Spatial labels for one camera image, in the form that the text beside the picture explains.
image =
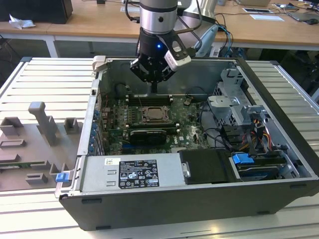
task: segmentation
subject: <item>table leg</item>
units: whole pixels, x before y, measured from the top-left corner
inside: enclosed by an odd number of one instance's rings
[[[55,45],[54,37],[48,37],[47,39],[45,39],[45,42],[48,47],[50,56],[52,58],[60,57],[60,53]]]
[[[93,53],[95,52],[95,51],[94,51],[93,42],[92,42],[92,41],[89,41],[88,44],[89,44],[90,53],[93,54]]]

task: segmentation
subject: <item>laptop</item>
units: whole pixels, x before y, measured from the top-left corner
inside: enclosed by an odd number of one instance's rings
[[[297,21],[307,21],[310,19],[317,19],[319,21],[319,15],[317,14],[289,12],[288,15]]]

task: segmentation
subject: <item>motherboard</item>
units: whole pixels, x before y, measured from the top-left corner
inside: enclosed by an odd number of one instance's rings
[[[174,153],[209,148],[188,97],[104,99],[101,125],[106,155]]]

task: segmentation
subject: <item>paper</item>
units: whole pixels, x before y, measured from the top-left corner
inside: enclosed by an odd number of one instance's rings
[[[11,16],[10,14],[10,20],[9,20],[9,24],[15,28],[19,28],[20,30],[22,30],[22,28],[27,28],[27,27],[34,27],[35,24],[33,23],[33,21],[31,20],[20,20],[17,19],[13,16]]]
[[[267,21],[284,21],[281,17],[278,16],[269,16],[269,15],[256,15],[250,14],[251,17],[255,20],[267,20]]]

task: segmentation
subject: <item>power supply label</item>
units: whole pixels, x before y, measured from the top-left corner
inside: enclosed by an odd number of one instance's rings
[[[159,187],[159,172],[156,160],[120,161],[119,187]]]

